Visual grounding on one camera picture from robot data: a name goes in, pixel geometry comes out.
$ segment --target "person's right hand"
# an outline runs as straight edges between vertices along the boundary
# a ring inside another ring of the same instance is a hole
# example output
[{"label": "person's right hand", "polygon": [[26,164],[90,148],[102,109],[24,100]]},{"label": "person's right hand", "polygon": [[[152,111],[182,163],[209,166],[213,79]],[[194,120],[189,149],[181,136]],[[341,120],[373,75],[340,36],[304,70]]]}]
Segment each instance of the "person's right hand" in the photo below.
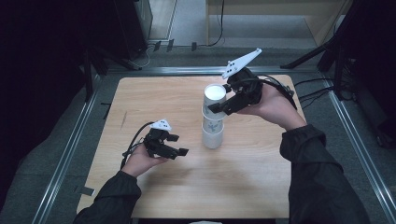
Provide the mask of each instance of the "person's right hand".
[{"label": "person's right hand", "polygon": [[297,113],[289,100],[275,87],[267,84],[262,85],[262,98],[258,104],[249,105],[237,113],[260,116],[286,131],[306,125],[305,120]]}]

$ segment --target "wooden tabletop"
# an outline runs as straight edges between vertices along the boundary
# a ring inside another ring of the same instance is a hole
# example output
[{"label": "wooden tabletop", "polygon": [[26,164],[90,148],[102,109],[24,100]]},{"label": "wooden tabletop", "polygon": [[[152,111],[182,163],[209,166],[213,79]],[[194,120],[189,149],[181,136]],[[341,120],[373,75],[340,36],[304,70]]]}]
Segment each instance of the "wooden tabletop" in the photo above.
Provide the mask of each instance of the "wooden tabletop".
[{"label": "wooden tabletop", "polygon": [[[275,76],[292,89],[290,77]],[[159,165],[138,177],[143,195],[132,217],[270,218],[288,217],[290,163],[279,155],[277,125],[247,115],[224,119],[221,147],[202,143],[204,89],[224,84],[221,77],[126,77],[120,81],[102,133],[78,212],[90,206],[100,188],[119,169],[121,154],[138,129],[149,121],[166,119],[186,157]],[[297,96],[294,100],[299,107]],[[149,132],[147,127],[140,134]]]}]

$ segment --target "person's left hand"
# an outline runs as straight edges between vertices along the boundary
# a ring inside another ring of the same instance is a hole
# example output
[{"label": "person's left hand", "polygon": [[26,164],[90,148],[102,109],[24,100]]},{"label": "person's left hand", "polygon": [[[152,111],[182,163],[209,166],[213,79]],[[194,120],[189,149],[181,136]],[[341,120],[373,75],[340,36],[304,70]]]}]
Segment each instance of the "person's left hand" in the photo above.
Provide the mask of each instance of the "person's left hand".
[{"label": "person's left hand", "polygon": [[122,171],[128,175],[138,177],[149,170],[151,167],[164,163],[169,159],[159,157],[151,158],[143,144],[136,147],[128,161],[122,167]]}]

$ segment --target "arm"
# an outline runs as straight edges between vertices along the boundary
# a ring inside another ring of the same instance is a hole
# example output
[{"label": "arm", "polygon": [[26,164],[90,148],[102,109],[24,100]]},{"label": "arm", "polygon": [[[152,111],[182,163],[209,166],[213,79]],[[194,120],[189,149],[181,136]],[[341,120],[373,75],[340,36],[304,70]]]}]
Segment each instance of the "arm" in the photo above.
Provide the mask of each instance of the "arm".
[{"label": "arm", "polygon": [[78,213],[74,223],[129,223],[141,195],[136,178],[166,161],[149,157],[145,147],[139,145],[125,166],[103,185],[93,204]]},{"label": "arm", "polygon": [[260,116],[286,130],[280,154],[291,162],[290,223],[369,223],[341,165],[325,148],[325,134],[307,125],[275,88],[264,84],[261,101],[238,113]]}]

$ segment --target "black equipment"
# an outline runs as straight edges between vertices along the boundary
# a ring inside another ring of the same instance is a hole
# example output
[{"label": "black equipment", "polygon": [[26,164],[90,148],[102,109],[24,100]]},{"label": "black equipment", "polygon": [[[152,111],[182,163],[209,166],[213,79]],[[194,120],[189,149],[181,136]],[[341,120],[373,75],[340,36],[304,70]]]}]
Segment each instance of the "black equipment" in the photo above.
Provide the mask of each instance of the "black equipment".
[{"label": "black equipment", "polygon": [[178,140],[178,135],[170,134],[168,131],[164,130],[150,129],[143,140],[143,144],[150,157],[154,157],[154,155],[157,154],[160,157],[174,160],[177,156],[186,156],[189,152],[186,148],[175,149],[169,147],[163,142],[164,140],[176,142]]},{"label": "black equipment", "polygon": [[297,109],[293,101],[294,91],[289,86],[284,86],[273,77],[265,76],[265,79],[259,79],[246,67],[230,76],[227,79],[227,84],[223,85],[226,92],[234,91],[235,95],[222,104],[216,103],[209,105],[208,108],[213,113],[224,112],[231,115],[248,105],[255,105],[262,98],[262,83],[275,87]]},{"label": "black equipment", "polygon": [[[146,123],[139,129],[139,131],[137,131],[126,152],[122,153],[122,156],[124,158],[121,162],[121,169],[125,165],[128,156],[134,152],[134,149],[138,145],[142,144],[142,142],[134,144],[134,140],[142,132],[142,130],[150,124],[154,124],[154,122]],[[148,134],[146,134],[146,137],[143,139],[143,144],[145,145],[148,155],[150,157],[154,158],[155,155],[158,155],[160,157],[174,160],[177,156],[186,156],[189,152],[189,150],[186,148],[176,149],[173,147],[169,147],[164,143],[164,140],[167,140],[169,142],[176,142],[178,140],[178,135],[170,134],[168,131],[158,128],[150,129]]]}]

